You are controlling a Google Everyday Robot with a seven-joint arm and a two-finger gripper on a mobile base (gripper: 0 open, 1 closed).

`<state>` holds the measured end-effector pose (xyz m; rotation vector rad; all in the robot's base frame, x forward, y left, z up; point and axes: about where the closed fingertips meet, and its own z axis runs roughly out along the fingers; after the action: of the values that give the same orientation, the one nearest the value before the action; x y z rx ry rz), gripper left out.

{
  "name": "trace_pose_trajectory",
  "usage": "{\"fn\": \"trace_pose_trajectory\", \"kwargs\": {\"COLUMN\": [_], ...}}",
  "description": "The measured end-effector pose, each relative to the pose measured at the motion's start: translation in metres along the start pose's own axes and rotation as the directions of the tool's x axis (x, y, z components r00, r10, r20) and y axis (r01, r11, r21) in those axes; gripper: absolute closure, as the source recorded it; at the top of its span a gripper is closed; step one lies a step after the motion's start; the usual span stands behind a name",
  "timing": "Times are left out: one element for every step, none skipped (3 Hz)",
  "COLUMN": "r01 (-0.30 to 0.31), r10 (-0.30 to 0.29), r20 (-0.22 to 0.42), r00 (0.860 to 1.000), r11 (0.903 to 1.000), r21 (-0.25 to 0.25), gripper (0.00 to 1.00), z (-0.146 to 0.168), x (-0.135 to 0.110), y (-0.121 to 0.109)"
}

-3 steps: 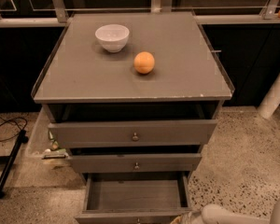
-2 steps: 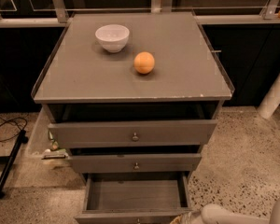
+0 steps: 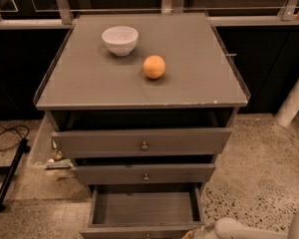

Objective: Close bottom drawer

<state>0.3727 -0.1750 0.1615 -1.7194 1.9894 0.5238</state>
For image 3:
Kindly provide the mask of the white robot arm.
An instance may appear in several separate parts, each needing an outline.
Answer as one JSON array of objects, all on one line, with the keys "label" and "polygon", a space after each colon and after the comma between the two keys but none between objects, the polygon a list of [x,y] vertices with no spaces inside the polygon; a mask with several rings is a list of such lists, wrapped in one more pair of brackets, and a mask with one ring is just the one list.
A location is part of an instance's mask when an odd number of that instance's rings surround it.
[{"label": "white robot arm", "polygon": [[239,116],[181,239],[299,239],[299,80],[277,115]]}]

